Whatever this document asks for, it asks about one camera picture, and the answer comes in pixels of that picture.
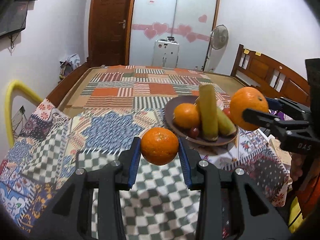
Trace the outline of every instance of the metal screw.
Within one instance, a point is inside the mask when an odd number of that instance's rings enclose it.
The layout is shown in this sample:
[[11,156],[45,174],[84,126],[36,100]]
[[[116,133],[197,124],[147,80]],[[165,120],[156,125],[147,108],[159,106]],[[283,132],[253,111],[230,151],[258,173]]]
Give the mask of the metal screw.
[[120,164],[121,164],[121,162],[118,161],[118,160],[113,160],[113,161],[111,162],[111,165],[112,165],[112,166],[115,166],[115,167],[119,166]]
[[199,161],[199,165],[200,165],[201,167],[206,167],[206,166],[209,165],[209,163],[208,163],[207,161],[202,160],[202,161]]
[[83,168],[78,168],[78,169],[76,169],[76,174],[77,174],[77,175],[82,175],[82,174],[84,174],[84,169],[83,169]]
[[238,175],[243,175],[244,174],[244,170],[241,168],[236,169],[236,174]]

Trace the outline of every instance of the brown door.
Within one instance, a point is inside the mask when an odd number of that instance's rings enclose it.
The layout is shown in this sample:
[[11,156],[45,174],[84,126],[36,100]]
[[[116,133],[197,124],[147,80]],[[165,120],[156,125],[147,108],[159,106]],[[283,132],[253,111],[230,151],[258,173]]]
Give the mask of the brown door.
[[123,65],[130,0],[92,0],[89,59],[93,66]]

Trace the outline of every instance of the standing fan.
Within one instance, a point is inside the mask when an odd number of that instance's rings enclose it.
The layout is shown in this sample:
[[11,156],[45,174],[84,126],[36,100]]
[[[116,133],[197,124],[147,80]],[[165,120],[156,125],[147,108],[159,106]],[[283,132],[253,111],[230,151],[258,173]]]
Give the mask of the standing fan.
[[209,47],[207,51],[207,55],[205,57],[204,61],[204,68],[205,70],[206,66],[209,64],[210,61],[208,59],[211,55],[211,48],[213,49],[222,49],[228,42],[228,29],[224,25],[218,25],[214,28],[214,30],[210,33],[210,39],[209,39]]

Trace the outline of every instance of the plate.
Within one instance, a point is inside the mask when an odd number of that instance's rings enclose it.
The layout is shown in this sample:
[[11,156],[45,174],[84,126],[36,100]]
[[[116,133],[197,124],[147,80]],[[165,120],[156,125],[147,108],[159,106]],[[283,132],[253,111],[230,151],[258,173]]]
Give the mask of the plate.
[[164,108],[164,118],[165,118],[166,122],[168,123],[169,127],[177,135],[185,137],[187,140],[194,142],[194,143],[201,144],[201,145],[221,146],[221,145],[225,145],[225,144],[232,142],[238,134],[238,127],[237,126],[236,126],[237,130],[234,134],[229,135],[229,136],[219,136],[216,141],[211,142],[211,141],[207,141],[205,139],[202,139],[201,134],[199,135],[199,137],[193,139],[187,135],[188,131],[186,129],[180,128],[173,123],[173,112],[174,112],[175,108],[182,103],[194,104],[197,98],[198,98],[197,96],[180,96],[180,97],[172,98],[166,104],[166,106]]

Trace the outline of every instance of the wooden headboard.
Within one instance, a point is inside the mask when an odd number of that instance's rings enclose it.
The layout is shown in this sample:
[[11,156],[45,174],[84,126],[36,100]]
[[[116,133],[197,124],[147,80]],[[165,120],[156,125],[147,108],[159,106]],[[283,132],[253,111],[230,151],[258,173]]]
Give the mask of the wooden headboard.
[[239,45],[231,76],[266,97],[285,97],[310,106],[310,86],[307,80],[282,63]]

